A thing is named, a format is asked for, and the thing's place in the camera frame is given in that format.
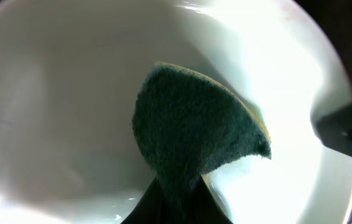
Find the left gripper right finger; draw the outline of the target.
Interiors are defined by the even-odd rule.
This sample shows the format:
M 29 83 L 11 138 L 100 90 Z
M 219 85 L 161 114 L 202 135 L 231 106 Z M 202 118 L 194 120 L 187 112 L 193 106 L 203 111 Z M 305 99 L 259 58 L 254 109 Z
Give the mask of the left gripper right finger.
M 188 224 L 232 224 L 216 203 L 202 177 L 188 201 Z

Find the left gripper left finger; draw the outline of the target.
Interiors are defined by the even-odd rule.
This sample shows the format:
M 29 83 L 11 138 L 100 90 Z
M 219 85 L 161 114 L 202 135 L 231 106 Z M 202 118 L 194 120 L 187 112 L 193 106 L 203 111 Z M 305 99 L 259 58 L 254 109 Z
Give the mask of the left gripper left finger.
M 167 203 L 159 181 L 155 178 L 122 224 L 166 224 L 168 222 Z

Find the green yellow sponge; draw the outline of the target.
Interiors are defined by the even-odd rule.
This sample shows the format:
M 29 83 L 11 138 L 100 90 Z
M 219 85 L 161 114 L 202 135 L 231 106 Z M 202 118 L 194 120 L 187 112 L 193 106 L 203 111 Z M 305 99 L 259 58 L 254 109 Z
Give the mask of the green yellow sponge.
M 158 62 L 137 95 L 132 130 L 166 199 L 185 205 L 201 176 L 246 156 L 271 157 L 244 103 L 216 80 Z

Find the white plate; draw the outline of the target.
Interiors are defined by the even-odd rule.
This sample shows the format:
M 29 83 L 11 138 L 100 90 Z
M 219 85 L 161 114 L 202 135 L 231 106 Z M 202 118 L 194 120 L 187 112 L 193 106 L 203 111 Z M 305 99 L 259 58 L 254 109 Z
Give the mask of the white plate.
M 271 136 L 205 182 L 235 223 L 346 223 L 352 158 L 312 121 L 352 101 L 293 1 L 1 1 L 0 223 L 121 223 L 154 178 L 133 137 L 158 62 L 238 95 Z

